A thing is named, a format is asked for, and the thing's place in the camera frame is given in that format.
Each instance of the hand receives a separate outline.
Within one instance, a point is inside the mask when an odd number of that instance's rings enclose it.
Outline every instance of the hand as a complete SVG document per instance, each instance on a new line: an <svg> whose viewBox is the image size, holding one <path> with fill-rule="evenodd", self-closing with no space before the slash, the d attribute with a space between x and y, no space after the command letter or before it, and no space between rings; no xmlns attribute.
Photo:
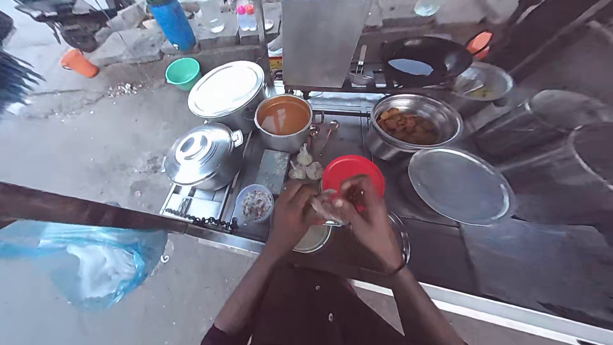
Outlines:
<svg viewBox="0 0 613 345"><path fill-rule="evenodd" d="M364 191L366 210L358 214L345 198L346 192L356 186ZM377 256L387 273L403 265L396 236L389 223L387 209L368 176L355 176L341 184L340 197L334 202L343 220L349 222L356 238Z"/></svg>
<svg viewBox="0 0 613 345"><path fill-rule="evenodd" d="M315 217L315 211L308 202L317 195L317 190L299 180L286 183L283 192L275 202L272 229L265 250L276 257L289 252L307 233Z"/></svg>

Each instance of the chain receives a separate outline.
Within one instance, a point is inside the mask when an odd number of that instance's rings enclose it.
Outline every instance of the chain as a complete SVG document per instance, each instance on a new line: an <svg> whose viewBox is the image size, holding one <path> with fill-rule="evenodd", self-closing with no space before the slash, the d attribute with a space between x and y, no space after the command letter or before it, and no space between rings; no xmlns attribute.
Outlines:
<svg viewBox="0 0 613 345"><path fill-rule="evenodd" d="M186 215L182 215L181 212L173 210L173 209L165 209L164 211L173 214L177 217L181 217L181 218L186 218L188 220L191 220L191 222L194 225L197 225L199 227L202 228L207 228L207 229L211 229L211 230L225 230L227 232L232 232L233 230L238 229L238 223L237 223L237 219L236 217L233 217L232 220L230 222L226 222L225 220L221 220L221 219L215 219L214 217L209 217L209 218L198 218L198 217L194 217L193 215L190 214L186 214Z"/></svg>

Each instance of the blue plastic bag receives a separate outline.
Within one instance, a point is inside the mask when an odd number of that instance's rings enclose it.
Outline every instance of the blue plastic bag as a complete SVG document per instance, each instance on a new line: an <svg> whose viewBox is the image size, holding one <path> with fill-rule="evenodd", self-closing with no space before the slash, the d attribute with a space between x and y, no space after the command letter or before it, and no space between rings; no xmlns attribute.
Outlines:
<svg viewBox="0 0 613 345"><path fill-rule="evenodd" d="M41 258L39 263L71 303L104 309L147 278L167 240L163 230L18 220L0 229L0 258Z"/></svg>

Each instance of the pot of orange curry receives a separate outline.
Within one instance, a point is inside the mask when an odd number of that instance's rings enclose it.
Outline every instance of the pot of orange curry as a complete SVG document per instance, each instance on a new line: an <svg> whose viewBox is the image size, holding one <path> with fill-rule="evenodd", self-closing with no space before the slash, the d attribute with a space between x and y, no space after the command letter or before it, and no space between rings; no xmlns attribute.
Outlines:
<svg viewBox="0 0 613 345"><path fill-rule="evenodd" d="M445 102L411 93L390 95L370 113L366 145L374 156L395 160L450 144L462 128L460 114Z"/></svg>
<svg viewBox="0 0 613 345"><path fill-rule="evenodd" d="M268 149L296 153L307 141L313 122L311 104L294 95L277 95L263 100L254 119Z"/></svg>

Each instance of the fried chicken pieces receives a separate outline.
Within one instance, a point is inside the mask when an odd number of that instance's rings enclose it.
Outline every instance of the fried chicken pieces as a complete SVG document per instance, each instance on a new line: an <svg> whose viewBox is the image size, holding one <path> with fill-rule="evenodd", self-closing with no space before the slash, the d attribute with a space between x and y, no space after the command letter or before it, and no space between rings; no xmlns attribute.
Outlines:
<svg viewBox="0 0 613 345"><path fill-rule="evenodd" d="M429 119L404 113L398 108L384 111L377 124L385 133L398 140L417 145L432 145L438 140L438 131Z"/></svg>

